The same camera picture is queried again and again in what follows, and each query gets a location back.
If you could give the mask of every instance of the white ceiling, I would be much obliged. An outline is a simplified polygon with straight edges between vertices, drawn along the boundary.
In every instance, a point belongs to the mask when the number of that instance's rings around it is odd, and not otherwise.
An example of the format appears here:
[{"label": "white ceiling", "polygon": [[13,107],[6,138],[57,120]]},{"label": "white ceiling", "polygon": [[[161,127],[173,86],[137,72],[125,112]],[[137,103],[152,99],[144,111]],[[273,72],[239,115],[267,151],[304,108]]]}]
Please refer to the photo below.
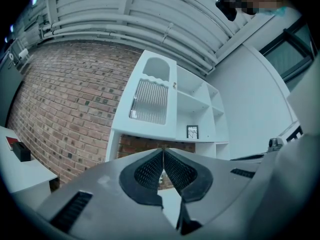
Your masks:
[{"label": "white ceiling", "polygon": [[218,10],[215,2],[38,0],[35,5],[27,7],[15,26],[18,37],[30,45],[23,40],[26,22],[42,15],[45,24],[50,26],[43,32],[46,38],[61,32],[59,35],[63,38],[59,40],[96,39],[132,45],[170,57],[180,66],[205,77],[270,19],[268,16],[252,17],[238,13],[231,22]]}]

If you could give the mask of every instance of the brick wall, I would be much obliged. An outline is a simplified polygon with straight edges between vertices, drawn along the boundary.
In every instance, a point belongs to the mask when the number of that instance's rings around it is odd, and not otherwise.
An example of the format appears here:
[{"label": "brick wall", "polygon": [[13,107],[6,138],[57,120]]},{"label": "brick wall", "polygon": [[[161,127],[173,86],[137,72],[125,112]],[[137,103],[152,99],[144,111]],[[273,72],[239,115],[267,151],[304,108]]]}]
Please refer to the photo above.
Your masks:
[{"label": "brick wall", "polygon": [[[44,44],[33,55],[8,127],[61,184],[104,162],[110,127],[142,50],[93,41]],[[194,145],[123,136],[118,157]]]}]

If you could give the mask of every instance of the white pipe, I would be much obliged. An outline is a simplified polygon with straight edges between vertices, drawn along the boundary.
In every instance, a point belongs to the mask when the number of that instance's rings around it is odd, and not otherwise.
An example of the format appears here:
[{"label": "white pipe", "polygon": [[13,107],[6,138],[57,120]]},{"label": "white pipe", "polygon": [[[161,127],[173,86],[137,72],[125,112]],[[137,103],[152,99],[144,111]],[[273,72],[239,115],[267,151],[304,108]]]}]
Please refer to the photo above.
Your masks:
[{"label": "white pipe", "polygon": [[[122,31],[122,32],[130,33],[130,34],[139,35],[142,37],[148,37],[148,38],[156,40],[160,43],[163,41],[163,37],[160,35],[150,33],[150,32],[144,31],[142,29],[134,28],[131,26],[116,25],[116,24],[83,24],[83,25],[69,26],[69,27],[64,27],[61,29],[54,30],[52,32],[48,32],[48,33],[44,34],[44,37],[46,38],[49,35],[53,35],[53,37],[54,37],[56,34],[78,31],[78,30],[87,30],[87,29],[105,29],[108,31]],[[213,68],[213,66],[211,66],[209,63],[204,61],[200,56],[194,54],[191,50],[183,47],[182,45],[180,45],[172,40],[169,40],[168,38],[166,38],[163,41],[163,43],[170,46],[170,47],[173,47],[174,49],[176,49],[184,54],[186,54],[187,56],[191,57],[192,59],[194,59],[195,61],[197,61],[198,63],[200,63],[204,67],[206,67],[208,70],[211,70]]]},{"label": "white pipe", "polygon": [[175,53],[175,52],[173,52],[171,50],[168,50],[166,48],[158,46],[158,45],[156,45],[154,43],[151,43],[151,42],[148,42],[148,41],[145,41],[145,40],[141,40],[141,39],[138,39],[138,38],[133,37],[133,36],[127,36],[127,35],[124,35],[124,34],[117,34],[117,33],[110,33],[110,32],[100,32],[100,31],[79,31],[79,32],[67,32],[67,33],[59,33],[59,34],[55,34],[55,35],[49,35],[49,36],[46,36],[44,38],[44,40],[45,39],[49,39],[49,38],[54,38],[54,37],[73,36],[73,35],[102,35],[102,36],[119,37],[119,38],[122,38],[122,39],[128,39],[128,40],[136,41],[136,42],[142,43],[144,45],[147,45],[147,46],[150,46],[150,47],[154,47],[155,49],[163,51],[164,53],[170,54],[170,55],[178,58],[179,60],[182,60],[185,63],[193,66],[194,68],[196,68],[199,71],[205,73],[206,75],[208,74],[207,71],[205,71],[203,68],[199,67],[194,62],[186,59],[185,57],[183,57],[183,56],[181,56],[181,55],[179,55],[179,54],[177,54],[177,53]]},{"label": "white pipe", "polygon": [[[162,33],[165,33],[168,29],[168,27],[165,25],[161,25],[152,20],[148,20],[148,19],[144,19],[136,16],[115,14],[115,13],[95,13],[95,14],[81,15],[81,16],[60,20],[56,23],[45,25],[43,27],[43,30],[46,31],[57,26],[76,23],[76,22],[85,22],[85,21],[124,21],[132,24],[145,26],[150,29],[160,31]],[[179,33],[178,31],[174,29],[170,29],[168,31],[168,35],[186,44],[187,46],[192,47],[195,51],[199,52],[203,56],[210,58],[210,60],[212,60],[215,64],[218,63],[217,57],[215,55],[210,54],[207,50],[205,50],[195,41],[187,38],[185,35]]]}]

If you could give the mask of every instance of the white wall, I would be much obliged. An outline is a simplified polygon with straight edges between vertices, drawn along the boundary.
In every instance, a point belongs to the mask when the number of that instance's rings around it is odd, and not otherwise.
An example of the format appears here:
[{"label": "white wall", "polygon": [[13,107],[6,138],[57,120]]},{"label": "white wall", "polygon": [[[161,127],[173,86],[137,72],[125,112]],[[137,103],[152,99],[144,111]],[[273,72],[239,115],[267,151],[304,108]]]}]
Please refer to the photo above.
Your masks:
[{"label": "white wall", "polygon": [[231,159],[266,152],[269,139],[297,120],[287,86],[253,47],[239,46],[207,81],[221,94]]},{"label": "white wall", "polygon": [[269,44],[272,40],[282,34],[284,29],[289,28],[295,23],[301,14],[292,8],[286,8],[283,16],[274,16],[263,27],[250,36],[244,44],[253,46],[258,51]]},{"label": "white wall", "polygon": [[162,197],[163,214],[171,225],[176,228],[180,213],[181,197],[175,188],[159,190],[158,195]]}]

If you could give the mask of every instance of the red book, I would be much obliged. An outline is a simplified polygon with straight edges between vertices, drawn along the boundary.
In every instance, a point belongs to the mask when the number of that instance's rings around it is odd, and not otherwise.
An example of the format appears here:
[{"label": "red book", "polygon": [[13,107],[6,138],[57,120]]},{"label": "red book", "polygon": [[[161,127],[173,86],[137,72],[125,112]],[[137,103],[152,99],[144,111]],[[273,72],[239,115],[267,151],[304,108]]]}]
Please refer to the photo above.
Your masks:
[{"label": "red book", "polygon": [[10,150],[14,148],[13,144],[19,141],[16,138],[11,138],[11,137],[5,137],[5,140],[6,140],[6,143],[8,143]]}]

